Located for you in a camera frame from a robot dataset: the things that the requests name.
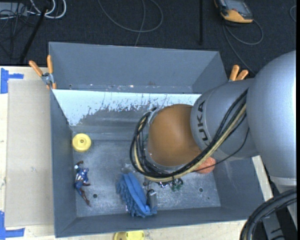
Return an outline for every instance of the yellow object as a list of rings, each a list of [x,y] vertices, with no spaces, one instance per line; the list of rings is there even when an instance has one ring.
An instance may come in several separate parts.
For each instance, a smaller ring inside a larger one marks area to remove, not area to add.
[[[86,152],[91,147],[91,139],[84,133],[78,133],[72,139],[72,146],[75,151]]]
[[[142,230],[118,232],[114,234],[113,240],[144,240],[145,233]]]
[[[244,69],[241,73],[236,77],[235,81],[243,80],[249,74],[249,71]]]

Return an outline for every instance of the blue tape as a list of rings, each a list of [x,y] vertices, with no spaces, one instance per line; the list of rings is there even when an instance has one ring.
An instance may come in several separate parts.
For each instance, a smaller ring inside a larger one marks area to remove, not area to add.
[[[0,94],[8,93],[8,80],[14,79],[23,79],[24,75],[19,73],[9,74],[8,70],[1,68],[1,80],[0,80]]]
[[[5,240],[6,238],[19,238],[23,237],[25,234],[25,228],[6,230],[5,228],[5,213],[0,211],[0,240]]]

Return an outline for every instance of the orange object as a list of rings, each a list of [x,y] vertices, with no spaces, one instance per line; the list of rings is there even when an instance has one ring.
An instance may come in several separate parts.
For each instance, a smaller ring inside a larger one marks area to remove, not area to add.
[[[231,70],[231,74],[229,77],[229,82],[231,81],[235,81],[237,78],[237,75],[239,73],[240,67],[238,65],[233,65],[232,70]]]
[[[46,63],[47,63],[49,73],[44,74],[33,60],[29,60],[29,65],[34,69],[37,75],[41,77],[43,82],[46,84],[46,88],[48,90],[50,90],[50,88],[57,89],[57,84],[54,80],[54,75],[53,75],[54,68],[52,66],[52,60],[50,55],[46,57]]]
[[[52,66],[51,55],[46,57],[46,64],[48,66],[49,74],[52,74],[54,72],[54,67]]]
[[[215,168],[216,160],[209,156],[195,171],[199,174],[208,174]]]
[[[44,74],[42,70],[38,67],[37,63],[35,63],[33,60],[29,60],[29,65],[34,69],[34,71],[37,73],[39,77],[42,77]]]
[[[249,71],[244,69],[240,72],[240,74],[236,77],[235,81],[243,80],[249,74]]]

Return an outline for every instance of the yellow toy wheel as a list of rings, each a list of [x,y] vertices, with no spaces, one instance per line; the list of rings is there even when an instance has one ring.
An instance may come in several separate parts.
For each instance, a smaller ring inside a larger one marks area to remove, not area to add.
[[[142,230],[117,232],[114,234],[113,240],[144,240],[145,233]]]
[[[91,147],[91,139],[84,133],[78,133],[72,139],[72,146],[77,152],[86,152]]]

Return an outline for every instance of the metal clamp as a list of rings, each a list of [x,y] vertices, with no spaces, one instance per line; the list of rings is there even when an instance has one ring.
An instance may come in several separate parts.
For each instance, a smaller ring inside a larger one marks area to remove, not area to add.
[[[42,81],[46,84],[47,89],[57,89],[57,84],[53,75],[54,68],[52,66],[51,56],[48,55],[46,58],[47,67],[49,72],[43,73],[42,70],[38,67],[38,65],[33,61],[29,60],[29,65],[34,69],[36,74],[41,77]]]

